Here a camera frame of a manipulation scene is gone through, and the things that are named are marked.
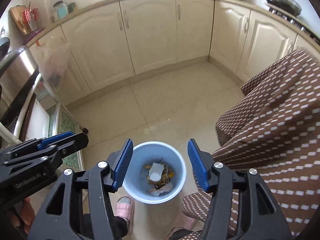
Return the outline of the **person's left hand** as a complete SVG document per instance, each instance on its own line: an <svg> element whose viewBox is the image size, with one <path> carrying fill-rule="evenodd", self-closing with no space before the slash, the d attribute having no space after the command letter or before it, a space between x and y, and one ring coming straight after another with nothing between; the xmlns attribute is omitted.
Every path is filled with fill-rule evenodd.
<svg viewBox="0 0 320 240"><path fill-rule="evenodd" d="M20 211L16 211L15 208L7 212L7 217L11 221L15 228L22 228L28 235L29 231L35 220L35 211L31 204L31 198L25 198L22 201L22 207Z"/></svg>

